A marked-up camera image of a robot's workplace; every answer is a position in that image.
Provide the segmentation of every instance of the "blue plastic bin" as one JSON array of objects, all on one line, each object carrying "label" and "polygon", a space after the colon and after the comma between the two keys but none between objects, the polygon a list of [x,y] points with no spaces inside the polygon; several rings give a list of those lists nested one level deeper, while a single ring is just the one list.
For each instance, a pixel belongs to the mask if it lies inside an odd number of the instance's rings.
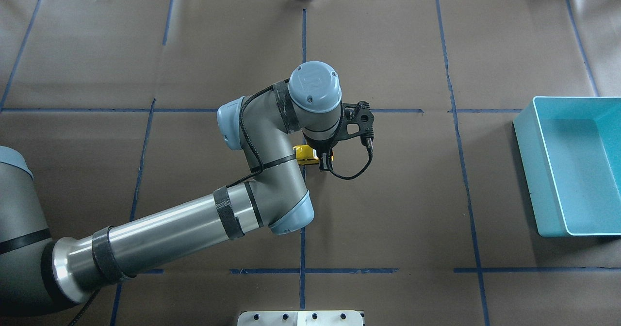
[{"label": "blue plastic bin", "polygon": [[621,235],[621,98],[535,97],[514,126],[539,234]]}]

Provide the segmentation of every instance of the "light blue joint cap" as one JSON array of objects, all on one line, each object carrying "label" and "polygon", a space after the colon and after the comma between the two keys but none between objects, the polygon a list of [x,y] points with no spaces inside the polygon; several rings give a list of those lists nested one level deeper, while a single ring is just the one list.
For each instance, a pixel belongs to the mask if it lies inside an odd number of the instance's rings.
[{"label": "light blue joint cap", "polygon": [[299,107],[309,112],[332,111],[341,102],[339,75],[324,62],[303,63],[291,73],[289,94]]},{"label": "light blue joint cap", "polygon": [[306,195],[300,200],[300,202],[288,211],[286,215],[282,216],[275,223],[270,225],[270,229],[276,235],[283,235],[302,229],[315,218],[315,211],[312,209],[311,198],[309,192],[306,191]]},{"label": "light blue joint cap", "polygon": [[218,108],[218,127],[224,137],[224,143],[231,150],[241,150],[242,140],[239,136],[239,114],[244,96]]},{"label": "light blue joint cap", "polygon": [[30,174],[31,178],[34,179],[33,173],[28,169],[28,166],[26,166],[24,156],[10,147],[0,146],[0,163],[13,165],[17,168],[23,169],[26,173]]}]

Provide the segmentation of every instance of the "light blue container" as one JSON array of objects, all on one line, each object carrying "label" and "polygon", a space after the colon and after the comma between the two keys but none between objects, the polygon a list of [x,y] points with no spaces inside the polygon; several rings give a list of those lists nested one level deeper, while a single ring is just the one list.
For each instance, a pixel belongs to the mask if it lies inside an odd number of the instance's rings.
[{"label": "light blue container", "polygon": [[535,97],[514,126],[539,234],[621,235],[621,98]]}]

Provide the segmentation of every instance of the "black band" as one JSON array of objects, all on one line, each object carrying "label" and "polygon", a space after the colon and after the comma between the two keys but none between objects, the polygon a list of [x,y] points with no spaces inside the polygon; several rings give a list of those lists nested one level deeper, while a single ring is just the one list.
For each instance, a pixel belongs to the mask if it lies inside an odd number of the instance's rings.
[{"label": "black band", "polygon": [[41,229],[40,231],[35,231],[34,233],[22,235],[18,238],[6,240],[5,242],[0,242],[0,255],[4,255],[4,253],[11,252],[15,249],[22,248],[24,246],[28,246],[49,238],[51,238],[51,235],[49,234],[49,229],[45,228]]},{"label": "black band", "polygon": [[45,291],[47,291],[49,297],[53,300],[54,306],[57,307],[58,310],[68,309],[77,306],[79,303],[69,299],[63,291],[60,290],[58,284],[56,284],[56,277],[54,277],[54,270],[52,267],[54,245],[56,245],[56,241],[48,242],[43,249],[43,254],[41,255],[41,277],[43,278]]},{"label": "black band", "polygon": [[[291,160],[295,160],[295,154],[291,154],[289,156],[285,156],[284,158],[279,158],[278,160],[273,160],[273,162],[268,162],[263,164],[263,169],[268,169],[270,167],[274,167],[275,165],[284,164],[286,162],[290,162]],[[257,172],[259,167],[253,167],[250,169],[252,173]]]},{"label": "black band", "polygon": [[286,82],[281,81],[274,83],[272,90],[275,93],[276,105],[278,106],[278,111],[280,111],[285,131],[287,133],[299,131],[300,123],[293,109],[293,101],[291,100],[291,95],[289,95],[289,86]]},{"label": "black band", "polygon": [[242,237],[244,235],[242,225],[239,224],[239,219],[235,217],[235,213],[233,213],[233,207],[231,207],[231,199],[229,198],[227,188],[221,187],[217,191],[214,191],[213,200],[215,201],[215,209],[218,211],[220,222],[222,222],[224,231],[227,233],[229,239],[234,240]]},{"label": "black band", "polygon": [[108,237],[111,228],[112,227],[106,227],[93,234],[91,251],[93,253],[93,261],[99,269],[99,272],[113,285],[133,277],[125,275],[114,258],[113,249]]},{"label": "black band", "polygon": [[263,226],[263,220],[261,219],[261,213],[259,213],[259,208],[257,207],[257,201],[255,200],[255,194],[252,193],[252,189],[250,188],[250,183],[244,183],[246,185],[246,191],[248,193],[248,198],[250,198],[250,204],[252,204],[252,210],[255,211],[255,217],[257,218],[257,223],[259,224],[259,228]]}]

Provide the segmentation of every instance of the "robotic arm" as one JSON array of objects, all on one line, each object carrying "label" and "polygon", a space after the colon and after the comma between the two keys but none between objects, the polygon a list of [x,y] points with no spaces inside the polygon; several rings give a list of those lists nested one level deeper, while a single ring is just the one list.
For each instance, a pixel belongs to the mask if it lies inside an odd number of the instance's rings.
[{"label": "robotic arm", "polygon": [[[213,194],[80,240],[51,240],[33,175],[20,154],[0,147],[0,313],[67,309],[103,286],[264,225],[277,235],[306,226],[314,211],[289,133],[303,131],[320,155],[322,171],[333,172],[336,143],[355,136],[371,162],[370,107],[342,103],[339,76],[322,62],[304,63],[289,80],[223,105],[217,119],[227,146],[244,150],[251,174]],[[347,133],[351,123],[359,132]]]}]

